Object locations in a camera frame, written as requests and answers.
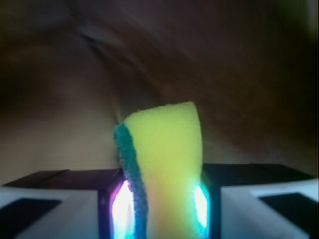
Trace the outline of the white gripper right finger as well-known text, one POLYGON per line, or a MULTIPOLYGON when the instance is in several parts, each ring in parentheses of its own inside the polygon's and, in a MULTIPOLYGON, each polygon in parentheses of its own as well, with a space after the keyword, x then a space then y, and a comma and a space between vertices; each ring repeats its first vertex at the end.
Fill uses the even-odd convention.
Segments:
POLYGON ((280 164, 204 164, 207 239, 316 239, 318 179, 280 164))

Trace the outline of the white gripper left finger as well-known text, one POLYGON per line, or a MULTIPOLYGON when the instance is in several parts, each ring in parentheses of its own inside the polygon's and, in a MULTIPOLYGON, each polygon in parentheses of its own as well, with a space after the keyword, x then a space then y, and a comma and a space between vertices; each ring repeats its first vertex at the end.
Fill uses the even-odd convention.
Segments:
POLYGON ((0 188, 3 239, 131 239, 134 225, 121 169, 40 171, 0 188))

